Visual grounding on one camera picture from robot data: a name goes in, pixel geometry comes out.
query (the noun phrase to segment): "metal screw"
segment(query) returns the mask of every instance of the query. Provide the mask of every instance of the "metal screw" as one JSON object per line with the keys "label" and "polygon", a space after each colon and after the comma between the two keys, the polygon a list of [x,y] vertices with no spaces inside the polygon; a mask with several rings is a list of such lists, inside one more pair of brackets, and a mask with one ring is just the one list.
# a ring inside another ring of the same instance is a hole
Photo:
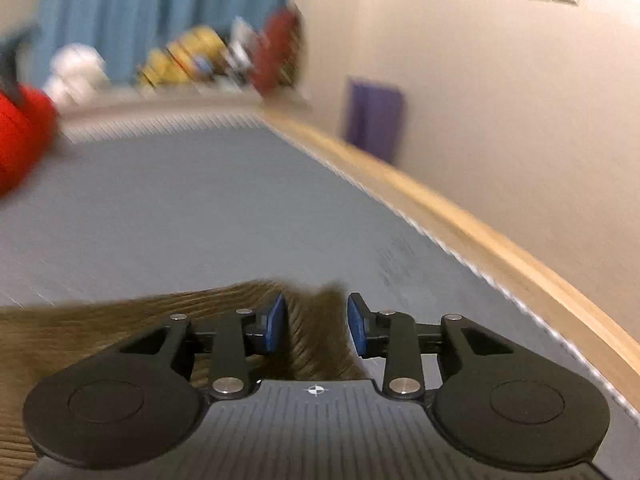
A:
{"label": "metal screw", "polygon": [[236,394],[244,388],[244,383],[236,377],[220,377],[211,387],[219,394]]}
{"label": "metal screw", "polygon": [[389,383],[389,387],[396,394],[414,394],[420,389],[420,383],[409,377],[398,377]]}

